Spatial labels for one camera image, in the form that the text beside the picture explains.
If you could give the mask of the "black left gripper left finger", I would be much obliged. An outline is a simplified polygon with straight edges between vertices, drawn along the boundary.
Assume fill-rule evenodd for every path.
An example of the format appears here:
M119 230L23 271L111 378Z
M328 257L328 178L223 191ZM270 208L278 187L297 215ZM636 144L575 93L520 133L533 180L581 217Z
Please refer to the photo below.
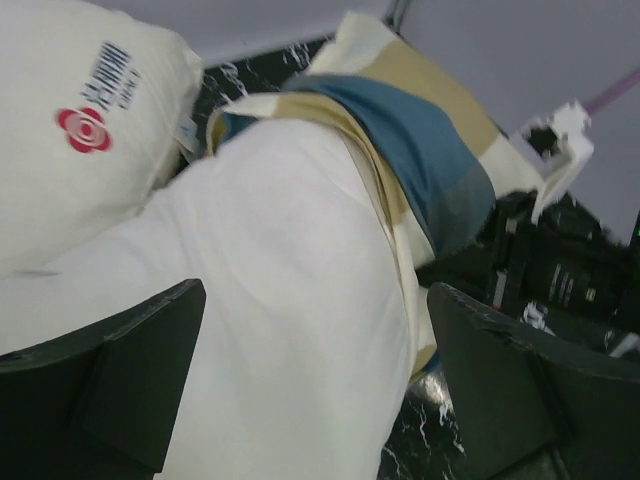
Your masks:
M1 357L4 479L151 479L163 470L206 293L185 280Z

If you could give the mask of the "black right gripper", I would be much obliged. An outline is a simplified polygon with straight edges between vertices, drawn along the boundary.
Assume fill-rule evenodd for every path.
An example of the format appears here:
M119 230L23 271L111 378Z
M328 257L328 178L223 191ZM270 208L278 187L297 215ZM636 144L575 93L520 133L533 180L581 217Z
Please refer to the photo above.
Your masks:
M489 250L483 301L547 333L576 322L603 329L603 349L639 347L639 232L628 243L571 195L533 216L534 193L496 203L484 235Z

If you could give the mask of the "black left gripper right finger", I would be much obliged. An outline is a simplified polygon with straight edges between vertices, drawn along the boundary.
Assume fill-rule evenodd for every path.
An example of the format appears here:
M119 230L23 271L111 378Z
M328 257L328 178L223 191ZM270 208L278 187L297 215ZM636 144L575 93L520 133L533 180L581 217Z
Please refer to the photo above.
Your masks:
M638 364L446 284L427 302L470 478L638 478Z

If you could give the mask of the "blue beige patchwork pillowcase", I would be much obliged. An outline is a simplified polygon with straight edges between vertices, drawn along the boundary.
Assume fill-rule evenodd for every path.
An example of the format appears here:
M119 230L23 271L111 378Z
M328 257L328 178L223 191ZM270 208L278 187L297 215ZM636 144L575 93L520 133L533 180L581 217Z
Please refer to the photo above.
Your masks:
M540 189L541 175L464 86L358 12L277 92L216 110L208 152L263 119L312 121L345 138L395 258L420 372L436 341L418 268L471 245L495 202Z

